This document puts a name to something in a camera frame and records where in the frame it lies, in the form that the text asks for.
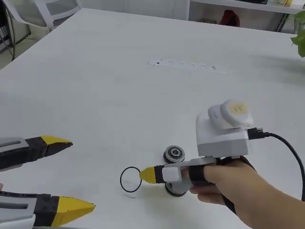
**black finger strap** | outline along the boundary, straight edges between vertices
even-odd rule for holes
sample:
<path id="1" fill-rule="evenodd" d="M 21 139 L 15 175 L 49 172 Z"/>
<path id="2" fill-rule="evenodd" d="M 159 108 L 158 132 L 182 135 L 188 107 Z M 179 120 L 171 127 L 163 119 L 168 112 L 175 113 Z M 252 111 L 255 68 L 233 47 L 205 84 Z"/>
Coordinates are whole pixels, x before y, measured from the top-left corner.
<path id="1" fill-rule="evenodd" d="M 222 159 L 220 162 L 219 162 L 219 165 L 222 165 L 222 166 L 225 166 L 231 162 L 233 162 L 234 160 L 241 160 L 242 162 L 246 163 L 248 166 L 250 166 L 252 169 L 254 169 L 253 165 L 251 165 L 251 163 L 247 160 L 247 158 L 245 158 L 244 156 L 240 156 L 240 158 L 238 159 L 232 159 L 231 157 L 226 157 L 224 159 Z M 224 199 L 224 204 L 234 213 L 236 214 L 236 211 L 235 211 L 235 206 L 234 206 L 234 203 L 232 201 L 230 201 L 227 197 L 225 197 L 224 195 L 223 196 L 223 199 Z"/>
<path id="2" fill-rule="evenodd" d="M 205 186 L 210 184 L 210 182 L 208 182 L 204 178 L 203 167 L 204 166 L 189 167 L 189 177 L 194 187 Z"/>

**black cable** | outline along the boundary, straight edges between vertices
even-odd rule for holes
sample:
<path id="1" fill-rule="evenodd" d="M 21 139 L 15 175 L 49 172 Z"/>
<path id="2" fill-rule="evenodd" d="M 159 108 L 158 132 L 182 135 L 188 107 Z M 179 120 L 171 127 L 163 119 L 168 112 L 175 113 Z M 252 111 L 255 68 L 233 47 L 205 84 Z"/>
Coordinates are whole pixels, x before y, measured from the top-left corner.
<path id="1" fill-rule="evenodd" d="M 10 16 L 11 29 L 13 30 L 13 57 L 11 59 L 11 61 L 13 61 L 13 60 L 16 59 L 16 32 L 15 32 L 15 26 L 14 26 L 14 23 L 13 23 L 13 19 L 12 19 L 12 16 L 11 16 L 9 10 L 8 10 L 8 13 L 9 13 L 9 16 Z"/>
<path id="2" fill-rule="evenodd" d="M 299 155 L 297 154 L 297 152 L 295 151 L 295 149 L 292 147 L 292 145 L 290 145 L 290 143 L 284 139 L 283 137 L 273 134 L 273 133 L 264 133 L 264 135 L 266 137 L 275 137 L 276 139 L 280 140 L 281 142 L 283 142 L 292 152 L 292 154 L 295 156 L 297 162 L 299 163 L 300 166 L 300 170 L 301 170 L 301 176 L 302 176 L 302 201 L 305 201 L 305 171 L 304 171 L 304 165 L 302 163 L 301 158 L 299 157 Z"/>
<path id="3" fill-rule="evenodd" d="M 305 170 L 304 170 L 304 165 L 303 165 L 303 162 L 302 162 L 301 158 L 297 154 L 296 150 L 292 147 L 292 145 L 290 145 L 290 143 L 286 139 L 284 139 L 283 137 L 281 137 L 279 135 L 269 133 L 269 132 L 263 132 L 262 128 L 251 128 L 251 129 L 248 129 L 247 132 L 248 132 L 249 140 L 265 138 L 265 137 L 274 137 L 274 138 L 280 140 L 281 142 L 283 142 L 290 149 L 290 151 L 295 156 L 295 158 L 296 158 L 296 160 L 297 160 L 297 162 L 300 166 L 301 177 L 302 177 L 302 197 L 301 197 L 301 200 L 305 201 Z"/>
<path id="4" fill-rule="evenodd" d="M 10 52 L 10 54 L 11 54 L 11 56 L 14 56 L 13 54 L 12 54 L 12 52 L 10 51 L 10 48 L 8 47 L 8 45 L 5 43 L 5 41 L 4 41 L 4 39 L 3 39 L 3 37 L 0 35 L 0 38 L 1 38 L 1 40 L 2 40 L 2 42 L 3 42 L 3 44 L 5 45 L 5 47 L 8 49 L 8 51 Z"/>
<path id="5" fill-rule="evenodd" d="M 123 170 L 123 172 L 121 173 L 121 176 L 120 176 L 120 185 L 121 185 L 122 189 L 123 189 L 125 192 L 132 193 L 132 192 L 137 191 L 137 190 L 140 188 L 140 186 L 141 186 L 141 184 L 142 184 L 142 179 L 140 180 L 140 183 L 139 183 L 138 187 L 137 187 L 135 190 L 129 191 L 129 190 L 125 189 L 124 186 L 123 186 L 123 184 L 122 184 L 122 177 L 123 177 L 124 172 L 125 172 L 127 169 L 130 169 L 130 168 L 134 168 L 134 169 L 136 169 L 139 173 L 141 173 L 141 171 L 140 171 L 137 167 L 134 167 L 134 166 L 130 166 L 130 167 L 125 168 L 125 169 Z"/>
<path id="6" fill-rule="evenodd" d="M 4 7 L 6 8 L 8 14 L 9 14 L 9 17 L 10 17 L 10 23 L 11 23 L 11 28 L 12 28 L 12 31 L 13 31 L 13 39 L 12 39 L 12 46 L 13 46 L 13 53 L 10 51 L 10 49 L 7 47 L 7 45 L 5 44 L 5 46 L 8 48 L 8 50 L 10 51 L 10 54 L 12 55 L 12 59 L 11 61 L 15 60 L 16 59 L 16 32 L 15 32 L 15 26 L 14 26 L 14 23 L 13 23 L 13 19 L 12 19 L 12 15 L 10 14 L 10 11 L 9 9 L 7 8 L 6 4 L 3 2 L 3 5 Z"/>

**table surface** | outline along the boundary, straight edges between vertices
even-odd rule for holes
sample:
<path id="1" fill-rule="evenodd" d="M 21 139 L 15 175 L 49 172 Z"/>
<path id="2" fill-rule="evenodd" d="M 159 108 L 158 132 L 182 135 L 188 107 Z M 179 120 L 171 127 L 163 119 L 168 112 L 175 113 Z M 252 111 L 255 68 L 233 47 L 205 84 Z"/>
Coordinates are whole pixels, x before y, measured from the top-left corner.
<path id="1" fill-rule="evenodd" d="M 224 73 L 148 65 L 154 58 Z M 125 167 L 163 164 L 167 146 L 197 157 L 196 115 L 228 98 L 247 101 L 256 126 L 287 138 L 305 159 L 305 63 L 289 34 L 83 9 L 0 72 L 1 137 L 74 143 L 1 173 L 4 190 L 95 203 L 71 228 L 245 229 L 227 208 L 192 194 L 173 198 L 143 184 L 126 195 L 119 184 Z M 257 171 L 299 198 L 300 171 L 286 146 L 270 138 L 252 145 Z"/>
<path id="2" fill-rule="evenodd" d="M 230 7 L 238 7 L 238 8 L 250 9 L 250 10 L 262 10 L 262 11 L 288 13 L 288 14 L 297 14 L 303 9 L 302 5 L 292 4 L 290 6 L 283 6 L 282 4 L 279 4 L 276 1 L 269 1 L 266 5 L 251 3 L 241 0 L 191 0 L 191 1 L 207 3 L 212 5 L 230 6 Z"/>

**cable connector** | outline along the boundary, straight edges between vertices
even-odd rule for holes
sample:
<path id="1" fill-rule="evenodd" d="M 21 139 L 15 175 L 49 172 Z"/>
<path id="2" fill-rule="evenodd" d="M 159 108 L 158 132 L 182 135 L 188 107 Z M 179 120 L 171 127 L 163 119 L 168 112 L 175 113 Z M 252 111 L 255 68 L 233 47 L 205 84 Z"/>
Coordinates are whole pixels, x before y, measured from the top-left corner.
<path id="1" fill-rule="evenodd" d="M 248 129 L 247 131 L 248 131 L 249 140 L 265 138 L 265 137 L 269 136 L 268 135 L 269 133 L 264 132 L 264 130 L 262 128 L 251 128 L 251 129 Z"/>

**finger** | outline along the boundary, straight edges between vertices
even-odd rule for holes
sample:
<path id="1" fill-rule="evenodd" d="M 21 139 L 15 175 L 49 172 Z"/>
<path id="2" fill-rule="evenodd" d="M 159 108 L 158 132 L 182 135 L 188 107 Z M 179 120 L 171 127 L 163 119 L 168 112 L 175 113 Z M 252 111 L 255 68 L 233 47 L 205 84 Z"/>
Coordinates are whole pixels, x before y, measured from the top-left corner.
<path id="1" fill-rule="evenodd" d="M 199 194 L 197 197 L 201 202 L 224 205 L 221 194 Z"/>
<path id="2" fill-rule="evenodd" d="M 205 193 L 215 193 L 220 194 L 220 191 L 215 185 L 208 185 L 203 187 L 193 187 L 190 189 L 190 192 L 193 194 L 205 194 Z"/>

